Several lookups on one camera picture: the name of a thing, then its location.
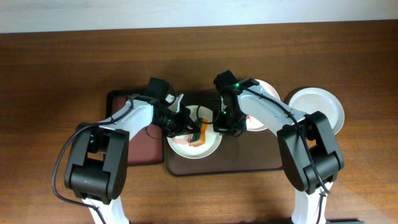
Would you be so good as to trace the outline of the pale green plate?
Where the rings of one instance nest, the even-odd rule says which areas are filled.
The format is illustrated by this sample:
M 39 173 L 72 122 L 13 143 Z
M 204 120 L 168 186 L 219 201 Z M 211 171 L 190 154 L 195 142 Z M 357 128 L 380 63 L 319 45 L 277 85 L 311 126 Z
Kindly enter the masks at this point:
M 322 112 L 328 118 L 334 134 L 339 133 L 344 125 L 345 112 L 342 104 L 335 95 L 324 89 L 301 89 L 290 98 L 289 106 L 308 114 Z

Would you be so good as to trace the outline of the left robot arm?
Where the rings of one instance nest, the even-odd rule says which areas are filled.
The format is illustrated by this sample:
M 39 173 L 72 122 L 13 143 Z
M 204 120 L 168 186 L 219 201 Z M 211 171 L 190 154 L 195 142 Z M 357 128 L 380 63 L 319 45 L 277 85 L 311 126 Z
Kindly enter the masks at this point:
M 128 223 L 121 202 L 126 182 L 130 140 L 155 125 L 167 138 L 199 133 L 182 95 L 168 90 L 163 79 L 151 78 L 142 93 L 126 97 L 125 105 L 98 123 L 81 123 L 64 148 L 70 150 L 64 184 L 90 209 L 95 223 Z

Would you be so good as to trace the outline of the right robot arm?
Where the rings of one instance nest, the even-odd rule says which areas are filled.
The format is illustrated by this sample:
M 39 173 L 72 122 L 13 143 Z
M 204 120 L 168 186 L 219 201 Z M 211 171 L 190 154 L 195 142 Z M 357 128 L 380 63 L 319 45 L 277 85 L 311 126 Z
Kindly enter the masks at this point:
M 238 137 L 247 129 L 247 116 L 264 124 L 277 137 L 282 168 L 295 188 L 291 222 L 326 223 L 326 201 L 345 166 L 326 115 L 296 110 L 268 94 L 257 80 L 239 81 L 229 70 L 213 84 L 220 96 L 214 131 Z

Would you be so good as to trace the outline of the green and orange sponge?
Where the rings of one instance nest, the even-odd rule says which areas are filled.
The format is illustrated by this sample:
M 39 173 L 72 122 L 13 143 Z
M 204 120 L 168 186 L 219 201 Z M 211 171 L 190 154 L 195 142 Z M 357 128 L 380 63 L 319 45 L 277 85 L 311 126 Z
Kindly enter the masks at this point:
M 192 147 L 198 147 L 204 145 L 206 141 L 206 129 L 208 126 L 209 120 L 206 118 L 197 119 L 195 124 L 200 128 L 199 133 L 194 133 L 190 136 L 188 145 Z

